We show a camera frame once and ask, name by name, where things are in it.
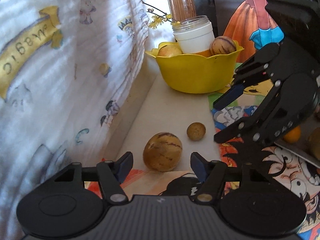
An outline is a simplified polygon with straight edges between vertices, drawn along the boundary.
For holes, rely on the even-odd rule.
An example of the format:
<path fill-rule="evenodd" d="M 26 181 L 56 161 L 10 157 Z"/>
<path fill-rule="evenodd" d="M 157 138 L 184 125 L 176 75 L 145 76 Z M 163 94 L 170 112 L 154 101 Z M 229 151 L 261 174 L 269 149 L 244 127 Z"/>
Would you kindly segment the striped pepino melon back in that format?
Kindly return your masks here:
<path fill-rule="evenodd" d="M 182 143 L 177 136 L 169 132 L 160 132 L 147 142 L 143 151 L 143 161 L 151 170 L 168 172 L 178 165 L 182 150 Z"/>

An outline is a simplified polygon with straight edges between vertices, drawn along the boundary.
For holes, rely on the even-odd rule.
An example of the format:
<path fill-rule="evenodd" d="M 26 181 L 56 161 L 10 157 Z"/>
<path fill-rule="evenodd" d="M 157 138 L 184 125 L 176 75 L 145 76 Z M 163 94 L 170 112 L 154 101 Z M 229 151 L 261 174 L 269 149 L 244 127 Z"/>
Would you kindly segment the small orange fruit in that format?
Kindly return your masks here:
<path fill-rule="evenodd" d="M 301 137 L 301 128 L 300 126 L 295 127 L 291 131 L 289 131 L 287 134 L 283 136 L 283 140 L 289 144 L 296 143 Z"/>

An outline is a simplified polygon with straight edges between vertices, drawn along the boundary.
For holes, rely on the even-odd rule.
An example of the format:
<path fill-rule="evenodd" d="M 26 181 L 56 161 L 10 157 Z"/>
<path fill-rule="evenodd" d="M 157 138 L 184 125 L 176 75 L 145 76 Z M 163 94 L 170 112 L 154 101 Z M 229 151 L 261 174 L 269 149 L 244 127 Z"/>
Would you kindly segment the yellow plastic bowl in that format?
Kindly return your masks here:
<path fill-rule="evenodd" d="M 147 51 L 159 66 L 165 83 L 172 89 L 189 94 L 206 94 L 226 87 L 233 78 L 238 55 L 244 50 L 235 40 L 236 51 L 204 57 L 197 54 L 181 54 L 173 57 L 159 56 L 165 46 L 179 48 L 177 42 L 162 42 L 158 48 Z"/>

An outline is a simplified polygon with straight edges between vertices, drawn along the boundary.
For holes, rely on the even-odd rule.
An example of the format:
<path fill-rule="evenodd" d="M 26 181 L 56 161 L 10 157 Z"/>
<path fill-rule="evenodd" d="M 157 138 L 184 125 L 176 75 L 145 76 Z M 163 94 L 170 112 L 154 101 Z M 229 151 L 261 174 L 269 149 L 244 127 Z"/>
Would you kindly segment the painted lady artwork panel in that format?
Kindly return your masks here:
<path fill-rule="evenodd" d="M 236 60 L 238 63 L 245 62 L 264 45 L 284 38 L 265 10 L 266 0 L 214 0 L 214 5 L 217 34 L 236 40 L 244 48 Z"/>

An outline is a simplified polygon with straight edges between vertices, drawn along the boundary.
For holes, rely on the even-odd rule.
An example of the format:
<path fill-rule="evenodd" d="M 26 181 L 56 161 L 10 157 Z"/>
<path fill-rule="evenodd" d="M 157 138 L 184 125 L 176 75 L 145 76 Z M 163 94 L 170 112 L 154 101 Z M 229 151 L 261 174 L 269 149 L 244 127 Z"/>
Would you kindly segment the metal baking tray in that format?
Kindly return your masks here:
<path fill-rule="evenodd" d="M 319 127 L 319 121 L 314 115 L 309 116 L 303 123 L 300 124 L 301 136 L 294 144 L 289 144 L 283 139 L 275 141 L 275 144 L 283 149 L 290 151 L 296 156 L 302 158 L 306 162 L 319 168 L 319 160 L 313 156 L 308 149 L 308 137 L 314 129 Z"/>

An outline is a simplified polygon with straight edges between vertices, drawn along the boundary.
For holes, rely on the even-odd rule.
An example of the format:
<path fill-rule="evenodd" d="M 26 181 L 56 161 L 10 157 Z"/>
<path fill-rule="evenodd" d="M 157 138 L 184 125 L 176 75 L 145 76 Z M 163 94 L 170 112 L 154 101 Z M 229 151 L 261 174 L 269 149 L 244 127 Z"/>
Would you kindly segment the white plastic jar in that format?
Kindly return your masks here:
<path fill-rule="evenodd" d="M 172 26 L 173 35 L 184 54 L 210 55 L 215 40 L 213 26 L 206 15 L 195 16 Z"/>

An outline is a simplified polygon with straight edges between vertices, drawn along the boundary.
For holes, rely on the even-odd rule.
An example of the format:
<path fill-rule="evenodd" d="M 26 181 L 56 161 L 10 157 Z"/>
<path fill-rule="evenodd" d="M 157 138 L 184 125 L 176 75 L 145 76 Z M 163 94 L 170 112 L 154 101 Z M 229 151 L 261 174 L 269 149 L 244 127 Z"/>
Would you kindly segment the small brown round fruit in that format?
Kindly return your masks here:
<path fill-rule="evenodd" d="M 192 141 L 200 141 L 206 134 L 206 127 L 200 122 L 193 122 L 187 128 L 187 136 Z"/>

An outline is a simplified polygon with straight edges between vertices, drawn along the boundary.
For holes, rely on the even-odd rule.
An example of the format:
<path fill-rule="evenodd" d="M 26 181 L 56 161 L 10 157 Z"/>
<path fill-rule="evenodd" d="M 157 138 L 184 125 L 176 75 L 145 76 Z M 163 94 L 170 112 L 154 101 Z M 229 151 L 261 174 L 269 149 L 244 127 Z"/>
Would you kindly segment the white cartoon print cloth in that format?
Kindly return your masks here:
<path fill-rule="evenodd" d="M 135 80 L 142 0 L 1 0 L 1 239 L 18 202 L 69 161 L 90 163 Z"/>

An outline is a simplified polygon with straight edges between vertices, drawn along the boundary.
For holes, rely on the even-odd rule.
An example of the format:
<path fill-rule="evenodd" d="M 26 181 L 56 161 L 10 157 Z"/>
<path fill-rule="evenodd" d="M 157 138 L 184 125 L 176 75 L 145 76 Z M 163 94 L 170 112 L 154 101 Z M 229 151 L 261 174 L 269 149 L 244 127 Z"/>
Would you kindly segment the striped pepino in bowl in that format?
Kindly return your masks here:
<path fill-rule="evenodd" d="M 236 51 L 235 42 L 227 36 L 218 36 L 210 45 L 212 55 L 230 54 Z"/>

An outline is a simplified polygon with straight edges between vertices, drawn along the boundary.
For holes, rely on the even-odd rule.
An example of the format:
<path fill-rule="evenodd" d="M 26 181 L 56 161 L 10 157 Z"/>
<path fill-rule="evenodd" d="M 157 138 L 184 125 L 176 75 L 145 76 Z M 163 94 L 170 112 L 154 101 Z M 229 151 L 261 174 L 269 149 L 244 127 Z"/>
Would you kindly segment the yellow fruit in bowl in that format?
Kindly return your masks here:
<path fill-rule="evenodd" d="M 180 48 L 172 44 L 167 44 L 159 49 L 157 56 L 173 57 L 181 54 L 183 54 L 183 52 Z"/>

